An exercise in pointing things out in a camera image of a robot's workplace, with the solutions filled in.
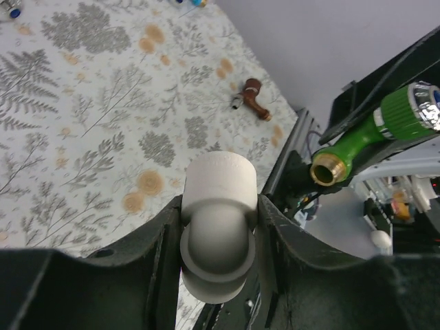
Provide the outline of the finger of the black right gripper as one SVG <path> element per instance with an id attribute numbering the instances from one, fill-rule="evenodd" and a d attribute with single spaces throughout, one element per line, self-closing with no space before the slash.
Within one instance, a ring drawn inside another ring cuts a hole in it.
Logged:
<path id="1" fill-rule="evenodd" d="M 439 134 L 439 29 L 340 94 L 318 159 L 356 162 L 397 142 Z"/>

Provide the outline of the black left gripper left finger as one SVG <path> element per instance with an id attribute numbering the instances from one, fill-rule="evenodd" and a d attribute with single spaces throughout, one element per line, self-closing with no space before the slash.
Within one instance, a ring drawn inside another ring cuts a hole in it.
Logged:
<path id="1" fill-rule="evenodd" d="M 2 329 L 173 329 L 181 198 L 86 258 L 49 248 L 1 251 Z"/>

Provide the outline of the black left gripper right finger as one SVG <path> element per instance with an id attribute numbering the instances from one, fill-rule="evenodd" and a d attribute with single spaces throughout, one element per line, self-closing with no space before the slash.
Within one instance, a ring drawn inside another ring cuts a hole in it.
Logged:
<path id="1" fill-rule="evenodd" d="M 258 198 L 267 329 L 438 329 L 439 256 L 364 260 L 327 245 Z"/>

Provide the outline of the green faucet chrome knob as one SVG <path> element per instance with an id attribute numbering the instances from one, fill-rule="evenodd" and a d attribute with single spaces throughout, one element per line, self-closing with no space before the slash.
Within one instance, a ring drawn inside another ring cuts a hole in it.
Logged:
<path id="1" fill-rule="evenodd" d="M 321 186 L 332 186 L 349 176 L 353 160 L 368 145 L 424 138 L 438 132 L 439 88 L 426 82 L 410 83 L 385 96 L 367 119 L 334 145 L 320 149 L 311 163 L 311 178 Z"/>

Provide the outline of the white PVC elbow fitting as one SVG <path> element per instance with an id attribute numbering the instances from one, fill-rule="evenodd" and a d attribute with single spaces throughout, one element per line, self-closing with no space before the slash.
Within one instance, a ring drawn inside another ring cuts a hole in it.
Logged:
<path id="1" fill-rule="evenodd" d="M 256 255 L 256 170 L 243 156 L 213 151 L 186 170 L 181 201 L 182 278 L 209 304 L 226 303 L 243 289 Z"/>

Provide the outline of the white faucet with elbow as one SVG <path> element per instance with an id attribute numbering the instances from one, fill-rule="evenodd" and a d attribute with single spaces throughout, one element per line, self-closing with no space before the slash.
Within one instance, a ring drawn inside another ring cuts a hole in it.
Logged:
<path id="1" fill-rule="evenodd" d="M 23 10 L 22 0 L 0 0 L 0 20 L 8 22 L 17 19 Z"/>

